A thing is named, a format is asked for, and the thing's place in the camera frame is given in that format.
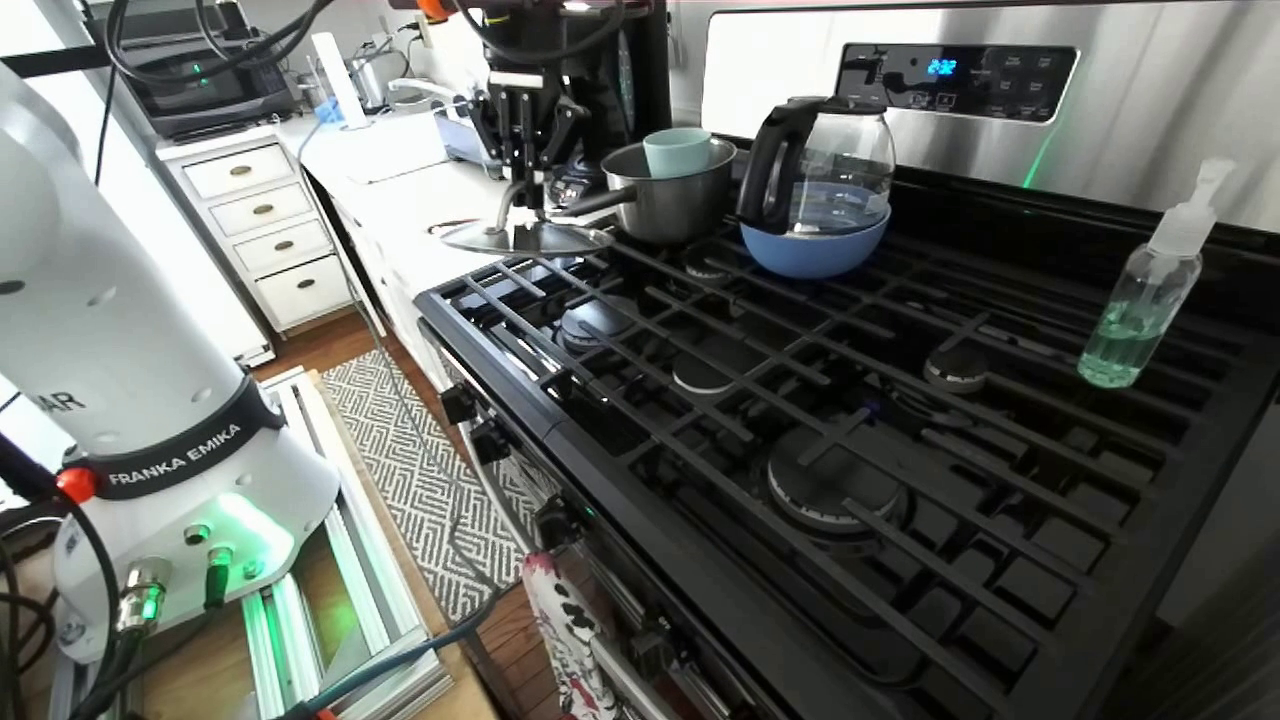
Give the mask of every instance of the stove knob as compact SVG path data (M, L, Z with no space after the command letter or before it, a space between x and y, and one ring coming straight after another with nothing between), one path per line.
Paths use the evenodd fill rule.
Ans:
M496 464L496 461L510 454L510 440L496 419L479 419L476 426L467 426L467 440L471 440L479 464Z
M479 395L467 383L451 383L448 391L440 391L440 409L448 425L462 425L479 414Z

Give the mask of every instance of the burner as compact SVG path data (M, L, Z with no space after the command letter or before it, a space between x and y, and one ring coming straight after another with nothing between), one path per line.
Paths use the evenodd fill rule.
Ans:
M694 279L694 283L722 283L722 268L707 263L707 251L704 248L689 248L683 258L680 258L683 275Z
M813 530L859 530L865 524L843 508L859 504L876 515L900 508L900 482L851 454L846 446L827 446L820 461L804 464L806 446L820 442L815 430L789 430L767 454L767 497L775 508Z
M722 395L733 374L755 367L761 360L761 353L721 333L683 337L683 344L692 344L700 357L710 360L704 363L700 357L689 357L689 353L671 360L671 383L683 386L689 395L707 395L707 399Z
M925 380L938 391L972 395L988 383L988 357L967 344L938 348L925 360Z
M587 305L576 305L561 316L557 337L572 357L587 357L606 337L618 337L633 329L633 316L638 316L634 300L626 294L601 294Z

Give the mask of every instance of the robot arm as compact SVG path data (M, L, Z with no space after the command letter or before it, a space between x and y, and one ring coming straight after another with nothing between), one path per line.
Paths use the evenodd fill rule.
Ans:
M120 586L137 573L165 582L142 625L200 614L213 554L226 565L226 601L278 580L332 508L332 469L278 430L257 383L176 305L88 182L69 123L5 63L0 186L0 371L90 469L81 508ZM90 665L116 594L75 530L63 524L52 543L54 640Z

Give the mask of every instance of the white drawer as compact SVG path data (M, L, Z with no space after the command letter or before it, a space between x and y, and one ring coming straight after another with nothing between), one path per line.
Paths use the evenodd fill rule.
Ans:
M332 241L323 222L306 221L306 222L278 226L271 235L242 241L233 251L240 254L246 275L271 275L332 251Z
M242 186L257 186L257 182L282 179L282 174L293 174L293 164L271 143L271 148L257 148L257 151L191 164L191 167L185 167L185 174L186 174L195 194L215 201L215 194L226 194L226 190L242 190Z
M271 226L301 212L310 212L310 201L296 182L287 182L276 190L242 194L236 203L221 203L213 206L213 221L221 231L240 235L240 231Z
M337 254L257 279L257 293L278 333L350 305L350 293Z

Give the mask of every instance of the bottle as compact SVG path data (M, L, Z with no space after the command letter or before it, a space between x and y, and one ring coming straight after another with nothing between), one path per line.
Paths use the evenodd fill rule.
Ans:
M1125 258L1076 371L1097 386L1132 386L1198 279L1198 248L1215 222L1213 194L1232 159L1202 159L1190 201L1163 212L1153 241Z

